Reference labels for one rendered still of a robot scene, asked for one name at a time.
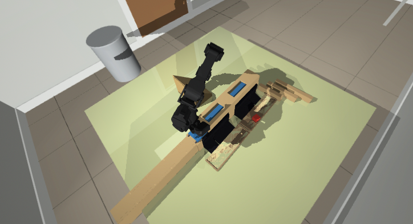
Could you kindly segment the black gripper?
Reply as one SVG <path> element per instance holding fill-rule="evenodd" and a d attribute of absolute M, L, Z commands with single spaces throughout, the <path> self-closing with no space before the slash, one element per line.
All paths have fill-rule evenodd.
<path fill-rule="evenodd" d="M 196 133 L 198 136 L 202 137 L 210 130 L 210 125 L 204 121 L 200 122 L 200 120 L 198 120 L 199 116 L 196 115 L 196 112 L 198 112 L 198 109 L 193 111 L 189 116 L 191 120 L 191 125 L 189 125 L 189 130 L 193 134 Z"/>

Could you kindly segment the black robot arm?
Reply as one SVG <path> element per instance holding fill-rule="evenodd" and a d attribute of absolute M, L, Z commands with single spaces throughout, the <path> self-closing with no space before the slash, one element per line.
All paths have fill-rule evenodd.
<path fill-rule="evenodd" d="M 224 55 L 223 48 L 210 42 L 208 43 L 204 53 L 205 60 L 201 66 L 199 66 L 196 77 L 191 79 L 188 84 L 185 85 L 177 102 L 180 105 L 175 110 L 171 121 L 173 126 L 180 132 L 186 132 L 191 125 L 189 118 L 190 114 L 200 106 L 204 98 L 205 81 L 208 81 L 211 77 L 211 70 L 214 62 L 221 60 Z M 184 96 L 182 97 L 184 93 Z M 198 101 L 197 105 L 195 102 Z"/>

